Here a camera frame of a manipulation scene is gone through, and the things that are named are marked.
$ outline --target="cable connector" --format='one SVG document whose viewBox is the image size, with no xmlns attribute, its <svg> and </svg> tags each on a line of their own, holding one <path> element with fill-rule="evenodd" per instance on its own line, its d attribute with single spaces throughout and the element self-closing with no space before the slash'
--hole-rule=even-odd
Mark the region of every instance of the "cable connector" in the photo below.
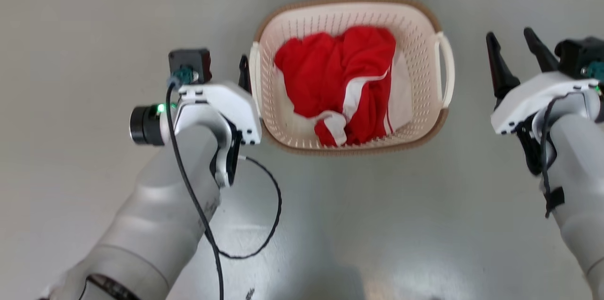
<svg viewBox="0 0 604 300">
<path fill-rule="evenodd" d="M 168 86 L 174 84 L 176 90 L 180 89 L 183 85 L 189 85 L 199 79 L 199 74 L 193 71 L 189 67 L 181 67 L 170 75 L 168 79 Z"/>
<path fill-rule="evenodd" d="M 589 66 L 581 69 L 581 75 L 604 82 L 604 62 L 591 62 Z"/>
</svg>

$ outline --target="white object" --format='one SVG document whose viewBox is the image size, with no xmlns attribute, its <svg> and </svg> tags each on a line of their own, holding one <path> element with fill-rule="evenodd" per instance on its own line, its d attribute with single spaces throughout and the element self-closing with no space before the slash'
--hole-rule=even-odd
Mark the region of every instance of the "white object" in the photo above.
<svg viewBox="0 0 604 300">
<path fill-rule="evenodd" d="M 565 201 L 552 214 L 594 299 L 604 300 L 604 133 L 588 118 L 571 114 L 553 124 L 550 137 L 556 150 L 550 186 L 562 187 Z"/>
<path fill-rule="evenodd" d="M 244 143 L 257 144 L 262 138 L 260 116 L 252 96 L 233 82 L 183 85 L 178 93 L 181 102 L 173 114 L 175 133 L 194 124 L 209 127 L 218 141 L 214 178 L 220 188 L 231 186 L 227 161 L 235 143 L 235 133 L 229 122 L 235 132 L 241 132 Z M 159 123 L 162 139 L 169 143 L 166 116 L 162 113 Z"/>
<path fill-rule="evenodd" d="M 325 127 L 329 130 L 336 142 L 336 145 L 341 146 L 346 143 L 347 136 L 344 128 L 346 127 L 347 121 L 344 115 L 338 113 L 332 113 L 332 115 L 324 119 Z"/>
<path fill-rule="evenodd" d="M 539 74 L 512 89 L 491 115 L 491 125 L 498 134 L 511 133 L 517 124 L 547 107 L 553 98 L 571 92 L 590 90 L 597 79 L 572 79 L 561 72 Z"/>
<path fill-rule="evenodd" d="M 250 51 L 252 95 L 268 132 L 294 150 L 357 151 L 400 149 L 420 145 L 442 126 L 442 111 L 453 96 L 455 63 L 451 45 L 437 31 L 427 8 L 409 0 L 338 0 L 302 3 L 284 9 L 261 28 Z M 397 40 L 397 50 L 406 60 L 411 86 L 412 118 L 394 133 L 362 145 L 328 148 L 321 145 L 314 129 L 293 113 L 285 85 L 274 70 L 274 55 L 290 38 L 318 32 L 339 35 L 354 25 L 386 27 Z M 445 59 L 446 87 L 441 82 L 440 54 Z"/>
</svg>

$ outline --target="red clothing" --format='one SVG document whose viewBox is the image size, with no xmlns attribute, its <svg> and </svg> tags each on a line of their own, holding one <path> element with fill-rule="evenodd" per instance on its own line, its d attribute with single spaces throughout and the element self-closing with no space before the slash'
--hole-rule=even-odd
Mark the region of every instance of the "red clothing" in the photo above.
<svg viewBox="0 0 604 300">
<path fill-rule="evenodd" d="M 360 144 L 392 132 L 385 120 L 395 48 L 388 29 L 356 26 L 336 37 L 293 38 L 279 49 L 275 65 L 295 113 L 335 112 L 315 126 L 322 144 Z"/>
</svg>

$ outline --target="white stripe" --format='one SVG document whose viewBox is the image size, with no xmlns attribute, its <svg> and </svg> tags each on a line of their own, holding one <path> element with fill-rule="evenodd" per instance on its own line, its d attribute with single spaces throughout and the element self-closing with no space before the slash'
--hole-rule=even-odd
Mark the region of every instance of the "white stripe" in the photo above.
<svg viewBox="0 0 604 300">
<path fill-rule="evenodd" d="M 384 130 L 386 130 L 386 135 L 390 135 L 392 132 L 390 131 L 390 124 L 388 124 L 388 112 L 386 111 L 386 115 L 384 115 Z"/>
<path fill-rule="evenodd" d="M 349 80 L 346 85 L 344 105 L 342 106 L 342 113 L 344 114 L 344 117 L 346 117 L 347 122 L 350 122 L 350 119 L 352 119 L 356 110 L 359 108 L 361 93 L 365 83 L 384 79 L 388 74 L 388 71 L 390 71 L 390 68 L 388 68 L 382 76 L 356 77 Z"/>
<path fill-rule="evenodd" d="M 326 128 L 332 134 L 336 145 L 341 146 L 346 143 L 346 133 L 344 127 L 346 126 L 346 119 L 338 113 L 333 113 L 329 117 L 323 120 Z"/>
</svg>

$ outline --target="camera lens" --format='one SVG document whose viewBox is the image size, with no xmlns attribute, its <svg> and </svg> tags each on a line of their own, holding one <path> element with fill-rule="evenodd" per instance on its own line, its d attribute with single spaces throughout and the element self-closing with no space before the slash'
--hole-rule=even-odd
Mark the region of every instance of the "camera lens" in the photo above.
<svg viewBox="0 0 604 300">
<path fill-rule="evenodd" d="M 136 144 L 164 145 L 159 117 L 163 104 L 135 107 L 130 114 L 130 137 Z"/>
</svg>

